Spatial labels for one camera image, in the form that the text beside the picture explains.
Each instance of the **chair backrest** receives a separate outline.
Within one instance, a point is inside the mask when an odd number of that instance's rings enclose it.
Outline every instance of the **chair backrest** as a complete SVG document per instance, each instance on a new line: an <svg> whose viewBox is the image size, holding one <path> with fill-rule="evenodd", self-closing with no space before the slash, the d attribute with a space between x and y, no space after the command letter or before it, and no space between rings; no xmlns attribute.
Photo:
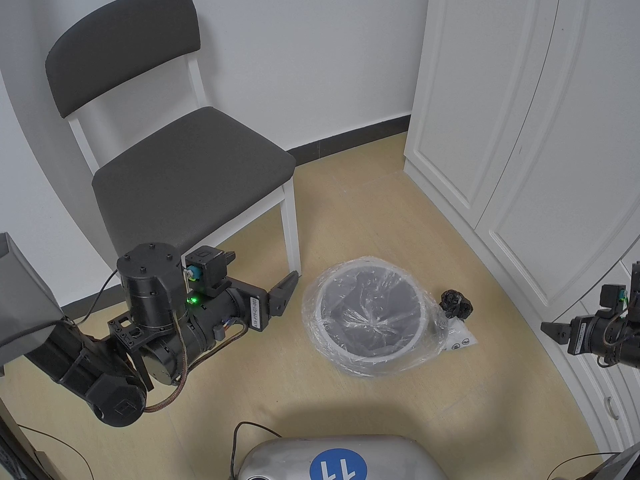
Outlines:
<svg viewBox="0 0 640 480"><path fill-rule="evenodd" d="M62 34L45 68L66 118L123 82L199 49L192 0L116 0Z"/></svg>

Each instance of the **floor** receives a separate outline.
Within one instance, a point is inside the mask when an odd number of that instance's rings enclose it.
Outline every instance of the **floor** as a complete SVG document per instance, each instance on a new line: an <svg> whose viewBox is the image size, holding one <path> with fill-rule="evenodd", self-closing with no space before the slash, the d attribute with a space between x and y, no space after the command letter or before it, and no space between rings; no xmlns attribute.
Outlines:
<svg viewBox="0 0 640 480"><path fill-rule="evenodd" d="M225 480L232 430L243 419L284 436L408 436L451 480L543 480L561 461L597 451L571 393L517 309L402 172L404 140L396 135L296 169L303 277L289 308L264 333L249 332L200 366L169 408L110 428L20 358L0 380L0 397L14 418L78 448L96 480ZM268 289L287 273L277 209L223 248L236 251L233 277ZM409 270L436 297L450 288L464 293L475 307L467 324L479 344L386 378L352 378L332 368L303 330L302 293L325 268L364 255ZM97 313L84 331L104 335L106 320L123 308ZM160 386L149 402L171 390ZM73 452L26 433L69 480L88 478ZM267 438L243 428L239 456ZM556 474L575 478L599 462L575 460Z"/></svg>

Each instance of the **white plastic wrapper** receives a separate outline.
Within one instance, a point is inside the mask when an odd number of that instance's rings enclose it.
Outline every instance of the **white plastic wrapper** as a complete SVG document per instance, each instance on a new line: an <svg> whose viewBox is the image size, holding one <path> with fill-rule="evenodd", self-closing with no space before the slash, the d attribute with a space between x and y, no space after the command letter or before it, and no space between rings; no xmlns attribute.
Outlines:
<svg viewBox="0 0 640 480"><path fill-rule="evenodd" d="M302 318L318 351L357 376L401 372L476 342L411 274L373 257L325 270L305 290Z"/></svg>

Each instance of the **blue circle logo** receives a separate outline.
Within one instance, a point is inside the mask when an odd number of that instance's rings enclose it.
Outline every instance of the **blue circle logo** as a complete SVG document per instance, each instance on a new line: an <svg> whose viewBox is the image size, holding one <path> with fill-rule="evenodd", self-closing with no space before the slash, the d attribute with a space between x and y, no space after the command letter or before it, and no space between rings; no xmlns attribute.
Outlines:
<svg viewBox="0 0 640 480"><path fill-rule="evenodd" d="M333 448L311 462L309 477L311 480L365 480L367 463L352 450Z"/></svg>

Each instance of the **wall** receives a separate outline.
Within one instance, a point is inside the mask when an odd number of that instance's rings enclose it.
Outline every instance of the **wall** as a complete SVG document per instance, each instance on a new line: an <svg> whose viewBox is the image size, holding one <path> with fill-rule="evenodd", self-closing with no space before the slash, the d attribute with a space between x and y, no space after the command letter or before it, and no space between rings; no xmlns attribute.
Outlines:
<svg viewBox="0 0 640 480"><path fill-rule="evenodd" d="M112 0L0 0L0 67L38 162L101 256L115 255L44 58ZM411 112L427 0L194 0L212 105L283 148ZM186 68L167 63L80 110L100 163L194 108Z"/></svg>
<svg viewBox="0 0 640 480"><path fill-rule="evenodd" d="M2 74L0 123L0 231L11 235L60 306L96 293L111 270L40 169L13 113Z"/></svg>

